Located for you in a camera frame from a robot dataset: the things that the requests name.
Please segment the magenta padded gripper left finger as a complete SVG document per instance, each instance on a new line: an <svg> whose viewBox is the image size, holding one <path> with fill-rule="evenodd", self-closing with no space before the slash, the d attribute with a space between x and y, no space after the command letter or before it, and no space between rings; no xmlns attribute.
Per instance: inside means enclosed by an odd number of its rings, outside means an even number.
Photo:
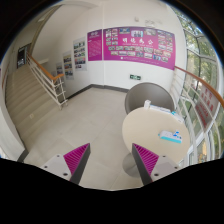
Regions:
<svg viewBox="0 0 224 224"><path fill-rule="evenodd" d="M56 154L41 168L76 185L79 184L88 158L90 156L90 144L84 144L65 155Z"/></svg>

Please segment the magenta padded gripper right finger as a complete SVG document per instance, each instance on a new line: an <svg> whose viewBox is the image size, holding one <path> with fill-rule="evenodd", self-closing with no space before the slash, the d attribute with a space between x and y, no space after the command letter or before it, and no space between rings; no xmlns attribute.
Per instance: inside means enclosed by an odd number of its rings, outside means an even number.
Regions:
<svg viewBox="0 0 224 224"><path fill-rule="evenodd" d="M155 152L132 144L132 155L139 171L143 185L148 185L180 170L180 166L167 152Z"/></svg>

